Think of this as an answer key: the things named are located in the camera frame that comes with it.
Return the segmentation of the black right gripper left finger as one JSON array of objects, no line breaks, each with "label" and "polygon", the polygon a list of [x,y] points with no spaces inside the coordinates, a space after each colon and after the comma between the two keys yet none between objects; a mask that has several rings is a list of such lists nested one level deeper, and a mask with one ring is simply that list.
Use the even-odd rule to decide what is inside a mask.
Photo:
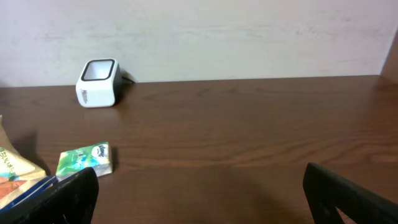
[{"label": "black right gripper left finger", "polygon": [[1,224],[90,224],[99,192],[93,168],[58,181],[48,176],[1,209]]}]

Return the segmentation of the green tissue pack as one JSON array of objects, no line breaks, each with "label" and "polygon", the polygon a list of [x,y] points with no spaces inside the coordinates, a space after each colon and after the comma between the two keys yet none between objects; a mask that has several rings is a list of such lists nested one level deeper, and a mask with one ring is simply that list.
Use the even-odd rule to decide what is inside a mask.
[{"label": "green tissue pack", "polygon": [[93,168],[97,177],[113,172],[112,151],[108,142],[61,152],[55,175],[65,179],[87,167]]}]

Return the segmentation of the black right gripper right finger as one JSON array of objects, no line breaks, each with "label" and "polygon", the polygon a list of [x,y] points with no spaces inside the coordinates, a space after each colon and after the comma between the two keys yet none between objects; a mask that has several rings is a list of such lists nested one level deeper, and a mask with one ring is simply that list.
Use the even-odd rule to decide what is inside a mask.
[{"label": "black right gripper right finger", "polygon": [[303,189],[316,224],[343,223],[342,211],[356,223],[397,223],[397,204],[316,164],[306,166]]}]

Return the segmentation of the yellow snack bag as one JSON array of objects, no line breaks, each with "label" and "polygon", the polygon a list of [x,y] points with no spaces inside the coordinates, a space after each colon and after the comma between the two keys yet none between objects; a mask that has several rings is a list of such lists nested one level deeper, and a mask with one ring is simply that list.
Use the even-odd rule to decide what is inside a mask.
[{"label": "yellow snack bag", "polygon": [[24,158],[1,128],[1,212],[34,197],[57,183],[38,165]]}]

